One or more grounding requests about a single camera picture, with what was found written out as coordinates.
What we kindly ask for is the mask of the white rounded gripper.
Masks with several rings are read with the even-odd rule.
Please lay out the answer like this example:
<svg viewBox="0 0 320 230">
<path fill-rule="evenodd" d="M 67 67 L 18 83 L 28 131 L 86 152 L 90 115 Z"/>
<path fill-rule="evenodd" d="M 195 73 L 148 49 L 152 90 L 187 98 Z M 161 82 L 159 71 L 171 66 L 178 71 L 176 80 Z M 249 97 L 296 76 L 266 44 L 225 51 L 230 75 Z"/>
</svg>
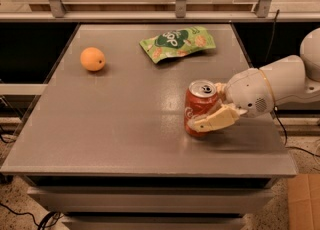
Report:
<svg viewBox="0 0 320 230">
<path fill-rule="evenodd" d="M 233 125 L 240 114 L 257 117 L 273 110 L 275 102 L 271 86 L 265 74 L 256 68 L 247 69 L 234 75 L 227 84 L 215 84 L 217 95 L 222 102 L 212 113 L 195 116 L 187 126 L 197 133 L 224 129 Z"/>
</svg>

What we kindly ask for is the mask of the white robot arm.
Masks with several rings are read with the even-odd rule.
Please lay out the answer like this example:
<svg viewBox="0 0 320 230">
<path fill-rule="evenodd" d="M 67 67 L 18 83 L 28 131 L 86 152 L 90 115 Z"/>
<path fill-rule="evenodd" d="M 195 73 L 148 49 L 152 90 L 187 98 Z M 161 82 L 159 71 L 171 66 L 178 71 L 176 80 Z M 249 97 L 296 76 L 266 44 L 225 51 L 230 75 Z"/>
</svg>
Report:
<svg viewBox="0 0 320 230">
<path fill-rule="evenodd" d="M 320 29 L 302 40 L 300 54 L 249 68 L 226 83 L 192 82 L 185 98 L 185 129 L 194 136 L 229 127 L 290 103 L 320 99 Z"/>
</svg>

